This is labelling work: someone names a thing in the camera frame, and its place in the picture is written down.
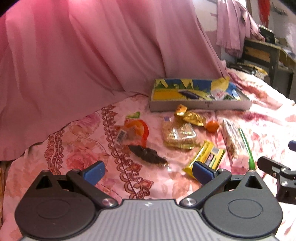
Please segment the green sausage stick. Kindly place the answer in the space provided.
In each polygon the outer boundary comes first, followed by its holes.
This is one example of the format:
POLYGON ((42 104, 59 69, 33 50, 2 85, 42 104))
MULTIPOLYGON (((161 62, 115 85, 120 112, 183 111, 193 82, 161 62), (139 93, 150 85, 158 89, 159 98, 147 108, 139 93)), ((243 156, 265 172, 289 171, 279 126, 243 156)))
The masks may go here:
POLYGON ((248 161, 249 170, 255 170, 256 169, 256 164, 255 164, 251 149, 249 147, 247 138, 245 137, 245 134, 244 134, 243 130, 241 128, 238 128, 238 129, 239 129, 239 133, 241 135, 241 138, 242 138, 242 140, 244 142, 245 148, 246 148, 248 156, 249 156, 249 161, 248 161))

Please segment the yellow snack bar pack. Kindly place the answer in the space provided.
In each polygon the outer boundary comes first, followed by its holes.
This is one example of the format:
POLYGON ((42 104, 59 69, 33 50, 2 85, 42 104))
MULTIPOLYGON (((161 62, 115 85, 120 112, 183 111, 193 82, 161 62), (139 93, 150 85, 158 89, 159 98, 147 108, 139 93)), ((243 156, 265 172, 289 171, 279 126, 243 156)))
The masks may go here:
POLYGON ((197 164, 197 162, 201 162, 202 164, 205 164, 206 167, 216 171, 224 154, 225 149, 216 147, 213 142, 204 141, 201 149, 183 168, 183 171, 191 177, 194 177, 193 166, 194 164, 197 164))

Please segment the clear nut bar pack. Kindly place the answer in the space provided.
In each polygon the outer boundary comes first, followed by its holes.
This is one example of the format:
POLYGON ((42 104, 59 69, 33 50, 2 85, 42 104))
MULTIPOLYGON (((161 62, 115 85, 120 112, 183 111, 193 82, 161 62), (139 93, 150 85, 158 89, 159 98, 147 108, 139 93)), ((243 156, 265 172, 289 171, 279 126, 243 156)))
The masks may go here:
POLYGON ((232 167, 247 170, 249 167, 249 156, 239 132, 239 127, 226 118, 222 118, 221 127, 222 136, 226 144, 228 156, 232 162, 232 167))

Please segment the small orange tangerine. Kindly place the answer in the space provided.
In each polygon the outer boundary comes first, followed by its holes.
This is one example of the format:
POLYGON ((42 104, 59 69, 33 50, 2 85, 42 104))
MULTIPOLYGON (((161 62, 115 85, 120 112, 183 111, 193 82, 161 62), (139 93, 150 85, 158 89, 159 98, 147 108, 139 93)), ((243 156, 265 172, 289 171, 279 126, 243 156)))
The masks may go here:
POLYGON ((210 133, 216 133, 217 130, 219 129, 219 123, 215 120, 208 121, 205 128, 206 128, 206 131, 210 133))

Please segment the clear cracker pack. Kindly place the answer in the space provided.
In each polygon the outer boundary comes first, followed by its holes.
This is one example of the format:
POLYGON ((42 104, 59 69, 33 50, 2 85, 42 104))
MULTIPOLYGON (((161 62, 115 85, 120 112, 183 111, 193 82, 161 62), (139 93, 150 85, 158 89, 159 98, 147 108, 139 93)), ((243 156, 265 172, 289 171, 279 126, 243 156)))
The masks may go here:
POLYGON ((192 125, 177 116, 165 116, 161 126, 163 142, 169 147, 192 150, 200 145, 192 125))

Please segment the orange clear snack bag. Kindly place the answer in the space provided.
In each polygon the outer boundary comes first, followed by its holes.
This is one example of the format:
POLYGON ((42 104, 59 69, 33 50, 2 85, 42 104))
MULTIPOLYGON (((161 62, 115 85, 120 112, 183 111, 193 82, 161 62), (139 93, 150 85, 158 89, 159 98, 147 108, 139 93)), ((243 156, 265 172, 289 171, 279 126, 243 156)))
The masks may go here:
POLYGON ((147 147, 149 127, 140 118, 140 111, 129 114, 125 117, 123 125, 118 126, 118 134, 115 142, 122 145, 134 145, 147 147))

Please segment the dark dried meat snack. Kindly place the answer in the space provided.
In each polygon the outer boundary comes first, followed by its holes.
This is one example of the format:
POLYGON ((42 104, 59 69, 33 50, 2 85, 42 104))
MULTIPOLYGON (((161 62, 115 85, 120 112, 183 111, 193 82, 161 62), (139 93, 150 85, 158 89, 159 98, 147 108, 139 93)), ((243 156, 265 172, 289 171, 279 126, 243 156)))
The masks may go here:
POLYGON ((158 153, 150 148, 145 148, 140 145, 128 145, 128 148, 136 156, 140 157, 142 160, 156 165, 165 165, 167 164, 166 158, 163 158, 158 155, 158 153))

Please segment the gold foil wrapper snack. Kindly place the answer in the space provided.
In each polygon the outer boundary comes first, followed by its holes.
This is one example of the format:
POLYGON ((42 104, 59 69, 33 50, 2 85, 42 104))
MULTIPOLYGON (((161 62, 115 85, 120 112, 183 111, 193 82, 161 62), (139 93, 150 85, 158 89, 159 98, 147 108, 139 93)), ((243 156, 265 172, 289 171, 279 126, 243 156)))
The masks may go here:
POLYGON ((190 111, 186 106, 182 104, 178 105, 175 111, 175 116, 178 116, 181 120, 196 126, 205 126, 206 124, 206 119, 204 116, 190 111))

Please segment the white green seaweed snack pouch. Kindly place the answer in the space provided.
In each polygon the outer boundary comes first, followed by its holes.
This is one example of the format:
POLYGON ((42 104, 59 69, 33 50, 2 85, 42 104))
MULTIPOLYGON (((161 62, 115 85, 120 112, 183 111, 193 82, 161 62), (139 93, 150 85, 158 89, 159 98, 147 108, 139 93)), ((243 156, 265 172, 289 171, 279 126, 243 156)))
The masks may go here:
POLYGON ((234 97, 222 89, 215 89, 210 92, 215 100, 233 100, 234 97))

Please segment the dark blue snack stick pack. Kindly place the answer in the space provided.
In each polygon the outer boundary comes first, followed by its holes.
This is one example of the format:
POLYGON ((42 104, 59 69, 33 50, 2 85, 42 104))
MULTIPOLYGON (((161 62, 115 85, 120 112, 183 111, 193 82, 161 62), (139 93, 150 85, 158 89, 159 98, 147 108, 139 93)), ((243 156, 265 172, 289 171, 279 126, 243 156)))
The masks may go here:
POLYGON ((197 94, 192 93, 189 90, 179 90, 178 93, 187 97, 188 99, 196 99, 196 100, 200 99, 200 97, 197 94))

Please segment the black wooden desk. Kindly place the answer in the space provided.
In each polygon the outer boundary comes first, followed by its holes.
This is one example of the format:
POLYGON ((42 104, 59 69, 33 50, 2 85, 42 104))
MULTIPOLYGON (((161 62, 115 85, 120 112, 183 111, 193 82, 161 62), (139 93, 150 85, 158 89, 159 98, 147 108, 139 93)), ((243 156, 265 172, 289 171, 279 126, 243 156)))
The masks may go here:
POLYGON ((295 60, 275 44, 245 39, 241 61, 268 69, 269 85, 288 97, 295 76, 295 60))

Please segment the colourful cardboard tray box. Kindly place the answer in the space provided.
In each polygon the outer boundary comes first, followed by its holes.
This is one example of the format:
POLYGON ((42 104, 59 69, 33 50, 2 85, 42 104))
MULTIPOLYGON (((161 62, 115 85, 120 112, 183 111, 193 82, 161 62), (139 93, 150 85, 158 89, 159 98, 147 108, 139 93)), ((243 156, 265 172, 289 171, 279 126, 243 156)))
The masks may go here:
POLYGON ((248 110, 251 100, 229 77, 204 79, 156 79, 149 98, 150 111, 188 109, 248 110))

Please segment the black box with number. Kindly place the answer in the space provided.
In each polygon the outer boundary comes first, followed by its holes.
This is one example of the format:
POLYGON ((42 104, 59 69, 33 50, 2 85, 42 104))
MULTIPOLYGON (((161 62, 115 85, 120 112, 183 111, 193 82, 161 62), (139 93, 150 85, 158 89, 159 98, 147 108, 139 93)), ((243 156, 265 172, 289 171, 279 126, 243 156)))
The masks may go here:
POLYGON ((275 35, 273 31, 263 25, 258 25, 260 34, 264 37, 265 42, 275 44, 275 35))

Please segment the large pink curtain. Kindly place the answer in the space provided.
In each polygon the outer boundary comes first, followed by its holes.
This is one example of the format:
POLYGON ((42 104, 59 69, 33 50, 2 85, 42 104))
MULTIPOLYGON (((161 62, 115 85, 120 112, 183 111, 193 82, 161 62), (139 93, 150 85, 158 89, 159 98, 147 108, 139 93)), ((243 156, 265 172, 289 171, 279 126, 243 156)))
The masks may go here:
POLYGON ((18 1, 1 17, 1 160, 157 78, 226 74, 192 1, 18 1))

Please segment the small purple curtain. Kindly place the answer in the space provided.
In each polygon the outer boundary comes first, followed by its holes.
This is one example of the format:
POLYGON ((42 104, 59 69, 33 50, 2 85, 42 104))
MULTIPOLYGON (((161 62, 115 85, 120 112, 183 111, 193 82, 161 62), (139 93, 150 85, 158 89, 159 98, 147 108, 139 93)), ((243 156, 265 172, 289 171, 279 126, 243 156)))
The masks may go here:
POLYGON ((217 1, 217 41, 225 52, 241 58, 245 39, 265 41, 248 10, 238 1, 217 1))

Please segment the red hanging decoration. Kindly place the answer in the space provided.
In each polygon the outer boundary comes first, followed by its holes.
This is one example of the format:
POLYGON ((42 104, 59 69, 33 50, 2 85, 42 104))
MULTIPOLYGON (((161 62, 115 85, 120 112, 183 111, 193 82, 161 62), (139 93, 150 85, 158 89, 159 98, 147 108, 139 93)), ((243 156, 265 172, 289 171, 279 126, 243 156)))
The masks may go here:
POLYGON ((261 24, 268 27, 270 15, 270 0, 258 0, 259 18, 261 24))

